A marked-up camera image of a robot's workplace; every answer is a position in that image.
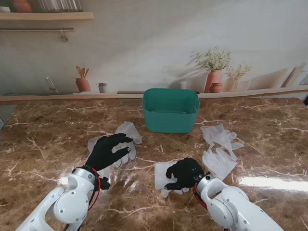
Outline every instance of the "green plastic bin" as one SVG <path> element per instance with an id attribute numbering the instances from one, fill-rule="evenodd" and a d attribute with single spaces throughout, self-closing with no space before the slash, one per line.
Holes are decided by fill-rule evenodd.
<path id="1" fill-rule="evenodd" d="M 181 89 L 149 89 L 142 106 L 147 129 L 163 133 L 190 132 L 200 111 L 198 95 Z"/>

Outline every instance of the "brown marble surface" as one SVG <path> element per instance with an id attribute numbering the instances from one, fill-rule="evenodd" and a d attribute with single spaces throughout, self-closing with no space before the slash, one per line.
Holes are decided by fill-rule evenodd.
<path id="1" fill-rule="evenodd" d="M 208 148 L 200 126 L 222 123 L 238 134 L 238 165 L 225 183 L 240 187 L 285 231 L 308 230 L 308 109 L 298 99 L 201 100 L 189 134 L 149 132 L 141 101 L 41 101 L 18 105 L 0 132 L 0 230 L 12 231 L 72 169 L 85 163 L 90 138 L 131 121 L 142 136 L 137 158 L 111 171 L 82 231 L 216 231 L 190 190 L 164 199 L 154 164 Z M 49 219 L 55 230 L 64 227 Z"/>

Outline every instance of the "red cable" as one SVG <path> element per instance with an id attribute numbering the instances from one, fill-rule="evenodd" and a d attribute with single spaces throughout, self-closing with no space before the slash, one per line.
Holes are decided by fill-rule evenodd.
<path id="1" fill-rule="evenodd" d="M 97 171 L 95 170 L 95 168 L 92 168 L 92 170 L 96 173 L 97 175 L 97 180 L 98 180 L 98 192 L 97 192 L 97 195 L 96 195 L 96 198 L 93 202 L 93 204 L 90 206 L 90 208 L 88 208 L 88 211 L 93 207 L 93 205 L 95 204 L 95 202 L 97 201 L 97 198 L 98 198 L 98 195 L 100 194 L 100 191 L 101 191 L 101 180 L 100 180 L 100 175 L 98 175 Z"/>
<path id="2" fill-rule="evenodd" d="M 207 210 L 207 206 L 206 204 L 201 200 L 201 198 L 197 195 L 197 185 L 198 183 L 195 183 L 194 188 L 193 188 L 193 192 L 194 192 L 194 196 L 196 197 L 197 201 Z"/>

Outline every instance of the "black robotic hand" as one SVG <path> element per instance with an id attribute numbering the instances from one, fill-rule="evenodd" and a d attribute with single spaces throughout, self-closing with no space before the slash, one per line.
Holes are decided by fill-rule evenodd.
<path id="1" fill-rule="evenodd" d="M 123 133 L 101 137 L 94 145 L 93 151 L 88 157 L 85 166 L 88 168 L 93 167 L 96 171 L 100 171 L 112 165 L 131 151 L 130 148 L 123 148 L 112 153 L 111 150 L 113 147 L 117 146 L 119 143 L 129 142 L 132 142 L 132 139 L 126 137 L 126 134 Z"/>
<path id="2" fill-rule="evenodd" d="M 167 169 L 166 177 L 171 178 L 171 174 L 178 179 L 175 183 L 165 185 L 167 190 L 180 190 L 182 188 L 191 188 L 197 182 L 195 180 L 199 175 L 204 172 L 198 162 L 192 158 L 185 158 L 179 160 L 176 164 Z"/>

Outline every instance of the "white flowers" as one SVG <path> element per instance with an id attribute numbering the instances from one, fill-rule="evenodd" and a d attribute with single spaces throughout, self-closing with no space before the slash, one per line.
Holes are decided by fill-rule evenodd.
<path id="1" fill-rule="evenodd" d="M 227 67 L 228 79 L 239 80 L 244 74 L 251 70 L 252 64 L 239 64 L 237 69 L 234 69 L 231 65 Z"/>
<path id="2" fill-rule="evenodd" d="M 218 51 L 218 48 L 209 49 L 207 53 L 196 54 L 196 62 L 198 66 L 206 68 L 208 70 L 222 70 L 229 66 L 230 63 L 230 54 L 231 52 L 223 50 L 222 52 Z"/>

